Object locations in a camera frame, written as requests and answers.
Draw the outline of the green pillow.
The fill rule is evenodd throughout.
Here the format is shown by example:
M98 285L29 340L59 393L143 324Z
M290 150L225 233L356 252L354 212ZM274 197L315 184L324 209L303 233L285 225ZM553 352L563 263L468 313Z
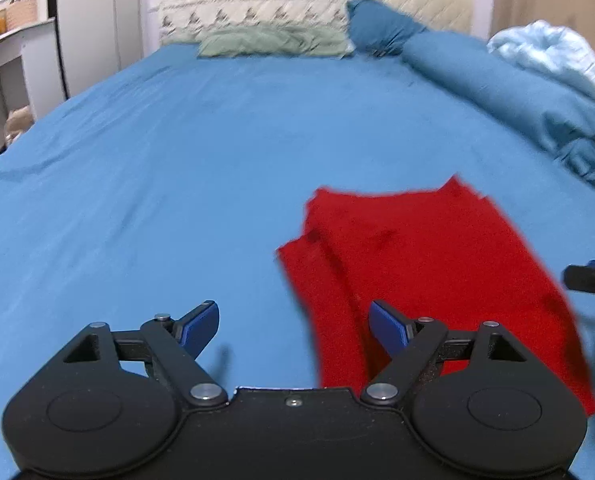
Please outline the green pillow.
M346 58L355 46L342 29L328 25L251 25L224 27L200 41L200 58L308 56Z

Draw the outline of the light blue blanket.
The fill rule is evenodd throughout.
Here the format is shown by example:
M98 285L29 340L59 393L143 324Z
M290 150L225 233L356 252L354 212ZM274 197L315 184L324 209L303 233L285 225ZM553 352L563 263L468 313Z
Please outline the light blue blanket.
M538 20L506 28L488 40L487 50L595 101L595 51L583 36L567 26Z

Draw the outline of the white side desk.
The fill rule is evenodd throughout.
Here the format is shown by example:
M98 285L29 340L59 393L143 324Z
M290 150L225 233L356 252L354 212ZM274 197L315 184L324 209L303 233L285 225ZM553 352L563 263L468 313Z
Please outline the white side desk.
M65 100L52 18L0 36L0 154Z

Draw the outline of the blue folded duvet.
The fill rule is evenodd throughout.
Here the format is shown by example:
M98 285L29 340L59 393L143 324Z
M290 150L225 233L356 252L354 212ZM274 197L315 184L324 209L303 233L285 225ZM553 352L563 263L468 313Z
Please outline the blue folded duvet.
M595 188L595 102L489 52L480 39L427 30L401 47L427 79L480 107Z

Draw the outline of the blue pillow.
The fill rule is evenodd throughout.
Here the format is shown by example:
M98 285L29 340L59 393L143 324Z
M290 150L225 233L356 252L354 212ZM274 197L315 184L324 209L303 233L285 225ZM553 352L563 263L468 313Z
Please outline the blue pillow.
M427 30L379 0L349 0L346 13L349 40L357 50L375 56L400 55L410 38Z

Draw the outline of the blue bed sheet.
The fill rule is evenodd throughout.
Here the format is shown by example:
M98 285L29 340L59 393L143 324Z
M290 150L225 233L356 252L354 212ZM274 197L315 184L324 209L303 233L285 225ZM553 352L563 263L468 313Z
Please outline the blue bed sheet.
M64 102L0 155L0 418L91 322L220 306L227 389L311 387L276 250L321 186L491 196L553 274L595 259L595 189L398 58L199 58L168 46ZM0 433L0 479L17 471Z

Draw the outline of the white wardrobe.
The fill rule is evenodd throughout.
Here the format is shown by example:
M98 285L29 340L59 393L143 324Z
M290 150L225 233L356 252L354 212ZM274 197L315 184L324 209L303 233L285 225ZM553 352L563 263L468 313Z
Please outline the white wardrobe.
M144 56L140 0L49 0L69 98Z

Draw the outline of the woven basket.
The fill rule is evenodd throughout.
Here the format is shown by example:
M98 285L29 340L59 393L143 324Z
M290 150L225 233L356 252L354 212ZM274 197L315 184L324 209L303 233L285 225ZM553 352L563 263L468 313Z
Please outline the woven basket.
M16 0L6 9L8 30L17 29L38 21L36 0Z

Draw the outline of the red knit sweater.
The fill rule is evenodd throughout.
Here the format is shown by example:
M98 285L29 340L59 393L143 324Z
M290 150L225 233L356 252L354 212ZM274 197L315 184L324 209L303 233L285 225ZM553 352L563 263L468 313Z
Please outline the red knit sweater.
M325 387L363 389L386 366L369 328L370 305L382 300L453 330L503 324L595 413L561 288L494 202L457 178L393 195L319 188L302 234L278 256L311 323Z

